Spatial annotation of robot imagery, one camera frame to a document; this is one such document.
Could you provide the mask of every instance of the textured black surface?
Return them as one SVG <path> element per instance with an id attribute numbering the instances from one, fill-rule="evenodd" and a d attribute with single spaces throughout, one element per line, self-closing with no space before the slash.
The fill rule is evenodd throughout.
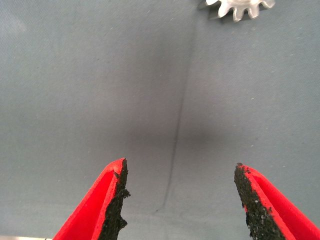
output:
<path id="1" fill-rule="evenodd" d="M 270 212 L 272 209 L 265 208 L 256 191 L 252 190 L 249 179 L 245 176 L 245 170 L 238 163 L 234 171 L 234 182 L 242 207 L 246 206 L 246 224 L 250 229 L 250 236 L 254 240 L 285 240 L 279 227 L 273 220 Z"/>
<path id="2" fill-rule="evenodd" d="M 114 175 L 119 179 L 116 184 L 116 193 L 114 198 L 111 200 L 105 212 L 105 221 L 102 226 L 99 240 L 116 240 L 118 238 L 119 231 L 123 229 L 127 222 L 121 217 L 121 209 L 123 201 L 126 197 L 130 196 L 130 193 L 126 189 L 127 183 L 127 161 L 124 160 L 122 163 L 122 171 L 120 175 L 116 172 Z"/>

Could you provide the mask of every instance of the gray cloth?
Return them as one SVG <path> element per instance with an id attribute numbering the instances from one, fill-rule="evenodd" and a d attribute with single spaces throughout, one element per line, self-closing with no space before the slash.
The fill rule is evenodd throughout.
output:
<path id="1" fill-rule="evenodd" d="M 320 226 L 320 5 L 0 3 L 0 235 L 53 237 L 128 160 L 124 240 L 248 240 L 237 162 Z"/>

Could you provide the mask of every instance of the metal gear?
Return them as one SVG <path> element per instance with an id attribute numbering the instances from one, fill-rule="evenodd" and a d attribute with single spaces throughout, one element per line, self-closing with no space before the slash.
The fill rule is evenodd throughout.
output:
<path id="1" fill-rule="evenodd" d="M 230 9 L 233 9 L 233 21 L 239 22 L 245 10 L 251 19 L 255 19 L 259 15 L 259 5 L 262 4 L 266 9 L 272 8 L 275 5 L 275 0 L 205 0 L 207 6 L 211 6 L 221 2 L 218 17 L 224 17 Z"/>

